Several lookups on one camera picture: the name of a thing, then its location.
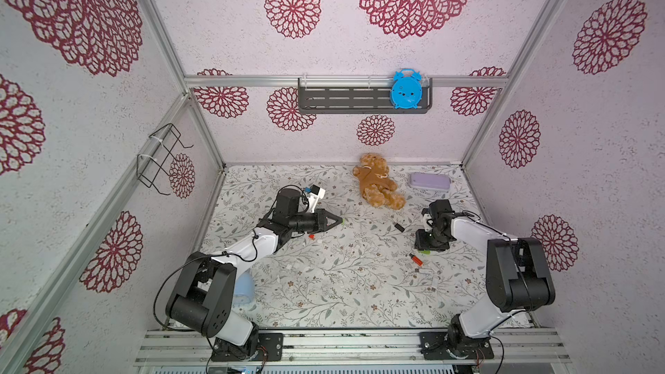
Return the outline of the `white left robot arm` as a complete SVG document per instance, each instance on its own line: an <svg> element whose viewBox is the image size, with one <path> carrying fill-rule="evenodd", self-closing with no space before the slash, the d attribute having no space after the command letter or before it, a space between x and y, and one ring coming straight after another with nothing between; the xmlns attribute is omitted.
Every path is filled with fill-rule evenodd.
<svg viewBox="0 0 665 374"><path fill-rule="evenodd" d="M319 208L325 191L313 185L282 187L268 212L246 237L220 253L194 252L173 271L173 290L166 301L166 318L209 341L213 361L270 359L261 343L256 323L234 312L237 280L262 259L285 247L294 235L316 235L331 230L344 219Z"/></svg>

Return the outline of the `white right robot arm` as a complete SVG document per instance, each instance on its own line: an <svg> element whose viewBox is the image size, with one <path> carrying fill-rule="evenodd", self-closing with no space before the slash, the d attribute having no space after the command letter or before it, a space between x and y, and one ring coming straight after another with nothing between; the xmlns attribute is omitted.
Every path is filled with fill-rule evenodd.
<svg viewBox="0 0 665 374"><path fill-rule="evenodd" d="M424 228L417 230L418 251L444 252L463 242L486 259L486 294L469 310L455 315L445 332L421 336L427 360L493 358L495 329L520 313L555 301L556 293L542 243L518 238L479 221L471 211L454 211L448 199L422 210Z"/></svg>

